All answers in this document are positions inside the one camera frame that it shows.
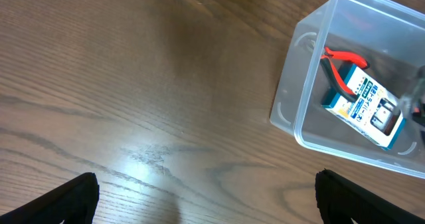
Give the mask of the teal white screwdriver set box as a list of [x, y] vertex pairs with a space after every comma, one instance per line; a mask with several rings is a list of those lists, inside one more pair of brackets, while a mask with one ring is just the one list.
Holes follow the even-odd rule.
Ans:
[[343, 64], [347, 86], [358, 95], [349, 102], [331, 88], [322, 106], [384, 150], [392, 149], [401, 133], [405, 118], [395, 114], [397, 98], [384, 86], [353, 64]]

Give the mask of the clear plastic container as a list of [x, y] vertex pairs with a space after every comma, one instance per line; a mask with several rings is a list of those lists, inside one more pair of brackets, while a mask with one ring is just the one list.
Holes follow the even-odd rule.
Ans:
[[424, 177], [424, 15], [390, 0], [328, 0], [296, 26], [271, 123], [311, 150]]

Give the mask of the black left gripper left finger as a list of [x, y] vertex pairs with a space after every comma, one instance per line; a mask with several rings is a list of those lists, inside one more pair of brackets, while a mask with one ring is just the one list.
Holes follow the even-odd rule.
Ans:
[[2, 223], [91, 224], [100, 196], [96, 174], [86, 172], [1, 216]]

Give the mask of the red handled cutting pliers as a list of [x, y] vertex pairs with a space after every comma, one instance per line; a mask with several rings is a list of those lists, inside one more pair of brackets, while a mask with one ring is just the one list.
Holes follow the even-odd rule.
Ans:
[[348, 74], [348, 72], [343, 71], [342, 66], [337, 69], [333, 63], [334, 60], [353, 64], [363, 70], [368, 69], [370, 64], [365, 58], [357, 53], [350, 51], [334, 51], [327, 46], [323, 48], [320, 65], [322, 66], [331, 87], [347, 101], [355, 102], [358, 99], [358, 95], [347, 86], [344, 78], [341, 76], [342, 74]]

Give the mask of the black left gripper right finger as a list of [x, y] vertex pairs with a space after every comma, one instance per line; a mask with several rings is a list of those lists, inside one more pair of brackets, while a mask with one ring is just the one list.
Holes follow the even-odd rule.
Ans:
[[325, 224], [424, 224], [422, 218], [329, 169], [316, 174], [315, 197]]

